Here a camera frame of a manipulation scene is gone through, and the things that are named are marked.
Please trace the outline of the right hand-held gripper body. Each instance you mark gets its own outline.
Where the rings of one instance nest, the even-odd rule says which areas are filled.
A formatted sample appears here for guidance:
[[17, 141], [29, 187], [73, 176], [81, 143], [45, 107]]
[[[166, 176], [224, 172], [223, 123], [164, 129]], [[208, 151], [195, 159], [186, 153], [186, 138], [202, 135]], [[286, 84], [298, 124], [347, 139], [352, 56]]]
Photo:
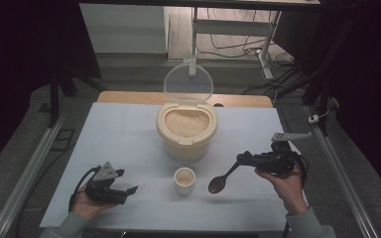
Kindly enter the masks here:
[[294, 166], [299, 166], [302, 174], [305, 175], [309, 169], [309, 164], [300, 152], [292, 149], [291, 142], [307, 139], [311, 136], [311, 133], [275, 133], [271, 138], [272, 151], [255, 155], [255, 167], [272, 175], [286, 175], [294, 169]]

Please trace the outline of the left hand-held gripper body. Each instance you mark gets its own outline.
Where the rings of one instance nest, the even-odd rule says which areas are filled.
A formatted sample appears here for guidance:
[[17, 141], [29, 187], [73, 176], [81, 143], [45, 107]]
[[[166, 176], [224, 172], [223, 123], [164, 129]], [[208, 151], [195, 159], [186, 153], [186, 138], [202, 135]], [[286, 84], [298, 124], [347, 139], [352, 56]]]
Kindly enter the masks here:
[[105, 204], [123, 204], [128, 196], [124, 190], [112, 189], [111, 186], [119, 178], [109, 162], [98, 169], [88, 181], [85, 193], [94, 202]]

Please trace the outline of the brown wooden spoon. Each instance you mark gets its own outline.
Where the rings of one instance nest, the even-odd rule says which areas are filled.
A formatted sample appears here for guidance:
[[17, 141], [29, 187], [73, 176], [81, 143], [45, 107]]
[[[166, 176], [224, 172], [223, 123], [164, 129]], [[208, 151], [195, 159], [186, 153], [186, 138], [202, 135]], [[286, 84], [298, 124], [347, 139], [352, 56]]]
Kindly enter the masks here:
[[227, 178], [240, 166], [238, 162], [236, 162], [229, 170], [227, 173], [225, 173], [222, 176], [215, 177], [213, 178], [209, 185], [208, 185], [208, 191], [211, 194], [217, 194], [224, 190]]

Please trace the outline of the small white cup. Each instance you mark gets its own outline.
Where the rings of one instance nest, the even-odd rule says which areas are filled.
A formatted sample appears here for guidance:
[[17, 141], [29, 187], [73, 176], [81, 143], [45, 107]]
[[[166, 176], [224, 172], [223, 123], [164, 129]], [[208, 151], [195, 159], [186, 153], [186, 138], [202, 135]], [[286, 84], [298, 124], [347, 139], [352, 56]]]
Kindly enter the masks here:
[[[181, 186], [178, 184], [178, 178], [192, 178], [193, 182], [191, 185]], [[179, 168], [175, 172], [174, 181], [175, 181], [175, 189], [176, 189], [177, 193], [179, 193], [181, 195], [187, 195], [193, 191], [195, 174], [194, 174], [193, 170], [190, 168]]]

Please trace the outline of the cream plastic rice container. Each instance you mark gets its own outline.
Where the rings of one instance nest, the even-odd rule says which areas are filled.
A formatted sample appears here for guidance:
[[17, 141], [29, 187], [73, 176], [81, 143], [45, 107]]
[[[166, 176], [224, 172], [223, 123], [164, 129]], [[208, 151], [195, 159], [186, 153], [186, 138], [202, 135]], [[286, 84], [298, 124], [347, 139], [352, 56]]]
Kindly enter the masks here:
[[[209, 125], [204, 132], [193, 137], [173, 134], [165, 124], [165, 116], [173, 110], [201, 111], [209, 116]], [[157, 114], [156, 128], [164, 141], [164, 149], [172, 158], [179, 161], [195, 161], [202, 158], [209, 149], [209, 143], [217, 131], [218, 119], [213, 107], [206, 103], [166, 103]]]

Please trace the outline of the uncooked rice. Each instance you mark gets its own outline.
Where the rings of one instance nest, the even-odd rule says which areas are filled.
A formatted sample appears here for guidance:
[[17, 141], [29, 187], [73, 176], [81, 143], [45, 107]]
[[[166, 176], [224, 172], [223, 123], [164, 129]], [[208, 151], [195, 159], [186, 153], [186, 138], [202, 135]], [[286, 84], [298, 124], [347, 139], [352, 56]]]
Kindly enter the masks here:
[[201, 111], [173, 110], [166, 114], [165, 124], [175, 135], [193, 137], [206, 130], [209, 116]]

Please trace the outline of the person's left hand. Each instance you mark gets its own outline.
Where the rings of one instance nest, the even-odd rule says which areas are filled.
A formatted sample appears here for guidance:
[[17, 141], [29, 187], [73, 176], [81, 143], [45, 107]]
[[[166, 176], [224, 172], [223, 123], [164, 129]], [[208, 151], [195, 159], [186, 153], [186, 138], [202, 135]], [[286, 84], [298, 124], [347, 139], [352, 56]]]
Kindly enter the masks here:
[[82, 218], [90, 221], [105, 209], [115, 207], [115, 204], [98, 203], [90, 200], [83, 185], [76, 193], [71, 210]]

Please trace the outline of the person's right hand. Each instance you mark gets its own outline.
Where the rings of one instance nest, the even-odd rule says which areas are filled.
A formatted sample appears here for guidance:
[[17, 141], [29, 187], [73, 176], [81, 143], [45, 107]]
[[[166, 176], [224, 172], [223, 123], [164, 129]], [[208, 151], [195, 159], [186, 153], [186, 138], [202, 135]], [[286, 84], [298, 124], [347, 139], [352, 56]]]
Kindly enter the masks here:
[[303, 196], [301, 172], [297, 167], [282, 177], [273, 176], [258, 169], [255, 169], [254, 172], [273, 185], [290, 215], [299, 215], [309, 210]]

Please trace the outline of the pale blue table sheet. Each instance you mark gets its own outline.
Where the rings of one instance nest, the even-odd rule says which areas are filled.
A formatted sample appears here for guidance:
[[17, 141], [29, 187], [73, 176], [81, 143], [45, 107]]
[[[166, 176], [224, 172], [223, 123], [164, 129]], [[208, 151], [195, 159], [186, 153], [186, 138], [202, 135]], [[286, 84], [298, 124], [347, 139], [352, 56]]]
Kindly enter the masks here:
[[188, 164], [195, 173], [188, 195], [175, 190], [174, 173], [184, 162], [165, 153], [156, 130], [158, 110], [156, 105], [93, 104], [42, 226], [60, 225], [80, 178], [109, 162], [125, 171], [113, 188], [138, 189], [124, 204], [101, 212], [91, 223], [96, 229], [262, 232], [284, 228], [286, 210], [281, 199], [251, 167], [235, 170], [221, 192], [208, 191], [210, 181], [227, 173], [238, 154], [270, 151], [272, 136], [282, 129], [275, 109], [218, 108], [218, 129], [207, 154]]

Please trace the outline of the clear round container lid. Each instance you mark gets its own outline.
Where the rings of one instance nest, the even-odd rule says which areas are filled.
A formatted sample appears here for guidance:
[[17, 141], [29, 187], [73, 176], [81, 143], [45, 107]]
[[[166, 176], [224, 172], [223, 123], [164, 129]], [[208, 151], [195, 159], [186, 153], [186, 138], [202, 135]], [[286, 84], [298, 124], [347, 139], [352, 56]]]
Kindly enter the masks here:
[[172, 100], [203, 102], [213, 94], [213, 80], [200, 65], [182, 63], [167, 73], [164, 92]]

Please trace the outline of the black metal stand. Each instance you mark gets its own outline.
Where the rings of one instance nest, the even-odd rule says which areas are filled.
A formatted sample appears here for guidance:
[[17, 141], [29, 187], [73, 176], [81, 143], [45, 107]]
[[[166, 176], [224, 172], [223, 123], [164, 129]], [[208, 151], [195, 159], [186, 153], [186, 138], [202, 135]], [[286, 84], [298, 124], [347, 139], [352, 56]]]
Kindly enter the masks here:
[[89, 76], [84, 73], [79, 72], [72, 67], [58, 68], [50, 82], [51, 90], [51, 121], [49, 124], [50, 128], [53, 128], [60, 117], [60, 98], [59, 89], [62, 90], [63, 94], [67, 97], [74, 97], [77, 93], [77, 88], [73, 80], [77, 78], [84, 82], [88, 86], [94, 88], [98, 92], [105, 91], [106, 88], [99, 83], [93, 81]]

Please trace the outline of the dark curtain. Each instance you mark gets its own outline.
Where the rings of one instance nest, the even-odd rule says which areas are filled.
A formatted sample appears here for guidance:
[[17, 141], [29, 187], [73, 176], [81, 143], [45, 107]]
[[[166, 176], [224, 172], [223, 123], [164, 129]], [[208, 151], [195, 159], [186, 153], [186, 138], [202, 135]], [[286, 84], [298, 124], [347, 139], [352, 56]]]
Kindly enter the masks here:
[[99, 78], [80, 0], [0, 0], [0, 153], [34, 90], [56, 77]]
[[381, 0], [320, 0], [331, 12], [284, 12], [274, 41], [313, 73], [343, 29], [354, 24], [325, 74], [336, 118], [381, 178]]

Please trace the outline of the white cabinet panel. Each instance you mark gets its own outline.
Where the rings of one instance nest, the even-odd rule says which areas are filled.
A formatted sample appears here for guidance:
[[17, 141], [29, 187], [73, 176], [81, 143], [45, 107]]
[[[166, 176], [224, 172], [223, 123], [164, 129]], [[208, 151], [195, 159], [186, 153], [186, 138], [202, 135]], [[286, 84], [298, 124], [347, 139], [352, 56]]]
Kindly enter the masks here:
[[165, 54], [168, 14], [165, 7], [80, 4], [96, 53]]

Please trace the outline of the aluminium frame rail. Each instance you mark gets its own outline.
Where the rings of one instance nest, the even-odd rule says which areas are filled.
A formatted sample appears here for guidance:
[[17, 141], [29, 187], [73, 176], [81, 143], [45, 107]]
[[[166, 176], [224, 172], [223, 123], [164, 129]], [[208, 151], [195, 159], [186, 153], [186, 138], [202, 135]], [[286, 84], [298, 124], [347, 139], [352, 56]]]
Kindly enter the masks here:
[[359, 195], [355, 191], [353, 184], [348, 177], [348, 174], [336, 153], [336, 150], [329, 139], [317, 123], [313, 124], [314, 132], [317, 140], [328, 160], [328, 163], [336, 177], [336, 180], [344, 194], [346, 202], [352, 210], [352, 214], [359, 226], [359, 229], [364, 238], [379, 238], [378, 232], [370, 219], [366, 208], [361, 201]]
[[40, 143], [36, 147], [32, 157], [28, 161], [20, 178], [11, 191], [6, 203], [0, 211], [0, 238], [5, 238], [17, 213], [20, 211], [23, 202], [26, 200], [27, 194], [33, 186], [35, 177], [37, 176], [50, 148], [55, 140], [63, 122], [66, 113], [62, 113], [60, 117], [53, 123], [53, 126], [47, 128], [41, 138]]

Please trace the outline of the white desk frame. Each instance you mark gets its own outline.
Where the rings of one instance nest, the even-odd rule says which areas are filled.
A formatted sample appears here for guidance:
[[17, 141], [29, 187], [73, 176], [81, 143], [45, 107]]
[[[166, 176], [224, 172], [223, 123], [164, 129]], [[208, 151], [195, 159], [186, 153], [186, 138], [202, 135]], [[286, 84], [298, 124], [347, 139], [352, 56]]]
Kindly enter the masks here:
[[271, 19], [267, 22], [200, 19], [198, 17], [198, 8], [193, 7], [191, 15], [190, 63], [196, 64], [196, 40], [198, 34], [261, 37], [264, 40], [264, 44], [257, 52], [257, 59], [261, 64], [263, 76], [266, 79], [272, 79], [273, 74], [267, 62], [267, 54], [280, 15], [280, 11], [272, 11]]

